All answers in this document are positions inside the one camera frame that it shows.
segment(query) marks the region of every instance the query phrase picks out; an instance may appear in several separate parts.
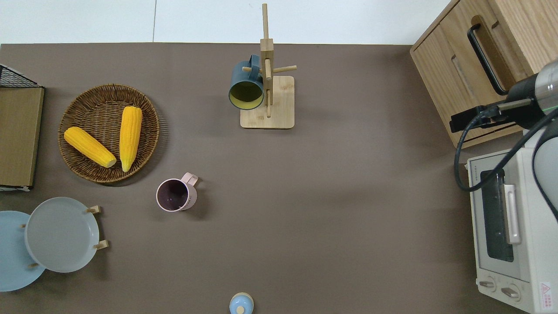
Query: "warning label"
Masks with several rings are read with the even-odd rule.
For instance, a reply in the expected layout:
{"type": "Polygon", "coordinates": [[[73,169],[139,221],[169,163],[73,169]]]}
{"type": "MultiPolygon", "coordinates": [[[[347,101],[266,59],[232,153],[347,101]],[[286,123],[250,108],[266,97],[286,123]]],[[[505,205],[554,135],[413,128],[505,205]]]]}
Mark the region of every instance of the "warning label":
{"type": "Polygon", "coordinates": [[[541,282],[541,301],[544,310],[552,309],[552,290],[550,282],[541,282]]]}

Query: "oven knob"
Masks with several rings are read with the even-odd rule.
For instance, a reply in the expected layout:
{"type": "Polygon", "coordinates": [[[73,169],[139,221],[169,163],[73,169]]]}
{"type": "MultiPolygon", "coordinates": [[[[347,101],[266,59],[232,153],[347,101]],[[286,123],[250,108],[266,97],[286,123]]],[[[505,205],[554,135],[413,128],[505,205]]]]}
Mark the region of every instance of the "oven knob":
{"type": "Polygon", "coordinates": [[[492,292],[496,291],[496,282],[494,281],[494,278],[490,276],[487,278],[487,280],[477,279],[477,285],[484,287],[492,292]]]}
{"type": "Polygon", "coordinates": [[[483,286],[486,288],[494,288],[494,283],[490,281],[479,281],[479,286],[483,286]]]}
{"type": "Polygon", "coordinates": [[[521,294],[519,292],[519,289],[514,284],[510,284],[509,287],[507,288],[502,288],[501,291],[503,294],[509,296],[514,301],[519,301],[521,299],[521,294]]]}

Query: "plate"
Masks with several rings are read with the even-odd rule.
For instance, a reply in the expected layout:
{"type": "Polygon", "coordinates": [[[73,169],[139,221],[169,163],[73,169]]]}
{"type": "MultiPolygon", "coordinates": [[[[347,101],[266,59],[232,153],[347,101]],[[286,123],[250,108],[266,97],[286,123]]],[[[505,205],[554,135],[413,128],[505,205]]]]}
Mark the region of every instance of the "plate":
{"type": "Polygon", "coordinates": [[[25,247],[25,229],[29,215],[16,211],[0,212],[0,292],[21,289],[45,271],[42,266],[29,268],[35,263],[25,247]]]}
{"type": "Polygon", "coordinates": [[[69,273],[86,266],[99,244],[99,226],[87,206],[69,197],[42,202],[29,217],[25,245],[39,265],[69,273]]]}
{"type": "Polygon", "coordinates": [[[78,176],[96,183],[114,183],[138,172],[150,159],[159,139],[159,117],[153,103],[130,86],[106,84],[77,96],[64,112],[58,128],[58,147],[66,165],[78,176]],[[119,157],[120,123],[126,106],[142,110],[142,125],[136,159],[128,172],[122,171],[119,157]],[[79,126],[97,139],[116,157],[105,168],[73,148],[64,140],[64,132],[79,126]]]}

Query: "pink mug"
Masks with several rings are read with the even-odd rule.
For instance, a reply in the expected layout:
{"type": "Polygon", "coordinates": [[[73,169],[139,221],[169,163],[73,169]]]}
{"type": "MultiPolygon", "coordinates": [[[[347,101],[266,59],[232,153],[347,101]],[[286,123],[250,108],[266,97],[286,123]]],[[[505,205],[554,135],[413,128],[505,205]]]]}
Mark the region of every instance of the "pink mug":
{"type": "Polygon", "coordinates": [[[159,207],[167,212],[185,211],[198,198],[194,184],[198,176],[187,172],[182,179],[167,179],[157,188],[155,198],[159,207]]]}

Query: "oven door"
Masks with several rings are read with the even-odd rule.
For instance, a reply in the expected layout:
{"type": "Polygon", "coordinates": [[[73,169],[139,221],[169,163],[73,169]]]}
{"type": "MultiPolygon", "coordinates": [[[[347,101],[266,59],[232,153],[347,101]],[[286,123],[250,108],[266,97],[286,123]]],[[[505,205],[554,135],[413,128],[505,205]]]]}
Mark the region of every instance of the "oven door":
{"type": "MultiPolygon", "coordinates": [[[[483,180],[507,151],[471,160],[472,184],[483,180]]],[[[522,242],[520,211],[517,202],[518,165],[514,159],[483,188],[472,192],[477,241],[478,266],[491,272],[529,282],[526,247],[522,242]]]]}

